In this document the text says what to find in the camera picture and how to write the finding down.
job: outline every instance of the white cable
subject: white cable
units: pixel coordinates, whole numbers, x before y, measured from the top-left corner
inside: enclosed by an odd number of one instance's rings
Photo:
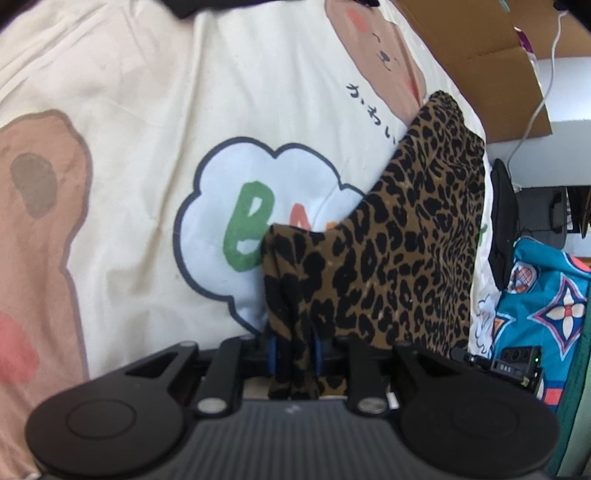
[[[519,143],[515,146],[515,148],[511,152],[511,155],[509,155],[509,158],[507,158],[507,172],[509,173],[509,178],[512,178],[511,177],[511,168],[510,168],[511,160],[513,159],[513,156],[515,155],[515,153],[519,150],[520,146],[523,145],[523,142],[527,139],[527,137],[529,137],[530,132],[531,132],[531,128],[534,125],[535,119],[538,117],[538,115],[542,111],[542,108],[544,108],[546,100],[548,99],[548,95],[550,94],[550,91],[552,90],[552,84],[554,83],[554,71],[556,69],[556,45],[558,45],[558,41],[560,40],[560,35],[562,34],[562,17],[564,17],[567,13],[568,12],[566,12],[566,11],[558,13],[558,31],[556,32],[556,37],[554,38],[554,42],[552,43],[552,50],[550,52],[550,58],[552,60],[552,71],[550,73],[550,83],[548,84],[548,89],[546,90],[546,93],[545,93],[544,97],[542,98],[542,101],[538,105],[538,108],[535,109],[534,114],[531,116],[530,123],[527,124],[527,129],[525,130],[525,135],[521,138]]]

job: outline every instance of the bear face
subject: bear face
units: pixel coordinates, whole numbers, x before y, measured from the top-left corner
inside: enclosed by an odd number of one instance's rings
[[[31,410],[86,380],[76,290],[66,268],[86,218],[90,154],[61,112],[0,128],[0,478],[36,470]]]
[[[427,87],[401,30],[378,8],[354,0],[326,0],[324,8],[359,73],[390,111],[409,125],[423,105]]]

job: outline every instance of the leopard print fabric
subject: leopard print fabric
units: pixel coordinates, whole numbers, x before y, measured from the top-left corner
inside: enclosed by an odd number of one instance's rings
[[[339,381],[311,373],[313,332],[378,348],[417,342],[442,355],[466,346],[484,151],[456,101],[436,92],[343,222],[324,233],[270,227],[261,252],[279,352],[271,396],[338,390]]]

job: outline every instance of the blue fabric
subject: blue fabric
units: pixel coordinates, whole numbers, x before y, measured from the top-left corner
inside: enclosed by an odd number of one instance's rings
[[[531,238],[517,241],[514,260],[496,311],[493,356],[506,347],[540,345],[540,397],[555,410],[583,329],[591,269]]]

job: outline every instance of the cardboard box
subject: cardboard box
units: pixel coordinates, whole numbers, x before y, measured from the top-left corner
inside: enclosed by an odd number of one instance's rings
[[[523,137],[542,92],[498,0],[393,1],[480,116],[487,142]],[[530,136],[551,133],[544,108]]]
[[[509,16],[522,29],[539,59],[549,59],[558,29],[558,12],[553,0],[509,0]],[[562,34],[556,47],[556,57],[591,57],[591,33],[575,17],[562,19]]]

